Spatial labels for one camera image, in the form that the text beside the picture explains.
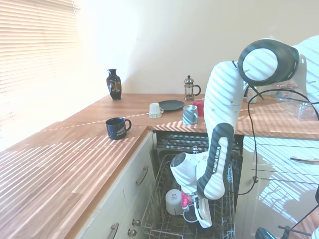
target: decorative vase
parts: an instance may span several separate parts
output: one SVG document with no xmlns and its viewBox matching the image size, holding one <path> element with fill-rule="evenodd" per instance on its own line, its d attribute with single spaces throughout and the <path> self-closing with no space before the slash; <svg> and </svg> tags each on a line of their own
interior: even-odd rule
<svg viewBox="0 0 319 239">
<path fill-rule="evenodd" d="M 108 85 L 110 95 L 114 101 L 121 99 L 122 84 L 121 78 L 116 74 L 116 69 L 108 70 L 109 76 L 106 78 L 106 84 Z"/>
</svg>

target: wall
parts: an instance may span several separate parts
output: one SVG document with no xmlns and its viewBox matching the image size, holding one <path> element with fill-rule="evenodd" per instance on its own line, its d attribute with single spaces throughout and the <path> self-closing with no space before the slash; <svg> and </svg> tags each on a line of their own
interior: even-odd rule
<svg viewBox="0 0 319 239">
<path fill-rule="evenodd" d="M 272 37 L 297 44 L 319 34 L 317 0 L 86 0 L 99 77 L 118 68 L 124 93 L 205 90 L 215 64 Z"/>
</svg>

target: window blind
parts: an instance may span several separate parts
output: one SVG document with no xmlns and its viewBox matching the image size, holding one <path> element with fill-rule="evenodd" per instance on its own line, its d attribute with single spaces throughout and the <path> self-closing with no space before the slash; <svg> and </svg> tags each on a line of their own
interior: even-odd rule
<svg viewBox="0 0 319 239">
<path fill-rule="evenodd" d="M 0 150 L 54 119 L 76 91 L 79 2 L 0 1 Z"/>
</svg>

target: pink cup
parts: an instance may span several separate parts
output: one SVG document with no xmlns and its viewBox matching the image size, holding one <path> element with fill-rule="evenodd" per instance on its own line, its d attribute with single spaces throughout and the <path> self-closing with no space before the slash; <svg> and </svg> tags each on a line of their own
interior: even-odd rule
<svg viewBox="0 0 319 239">
<path fill-rule="evenodd" d="M 198 116 L 204 116 L 204 100 L 198 99 L 193 101 L 193 106 L 197 106 Z"/>
</svg>

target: wire rack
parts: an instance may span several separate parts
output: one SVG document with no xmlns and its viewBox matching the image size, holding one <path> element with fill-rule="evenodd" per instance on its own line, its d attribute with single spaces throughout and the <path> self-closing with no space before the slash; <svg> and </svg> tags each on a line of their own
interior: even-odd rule
<svg viewBox="0 0 319 239">
<path fill-rule="evenodd" d="M 166 210 L 165 195 L 170 189 L 180 189 L 171 171 L 171 161 L 162 161 L 142 226 L 149 239 L 235 239 L 234 197 L 231 165 L 227 179 L 229 192 L 221 199 L 209 202 L 213 226 L 200 235 L 193 234 L 183 216 L 172 216 Z"/>
</svg>

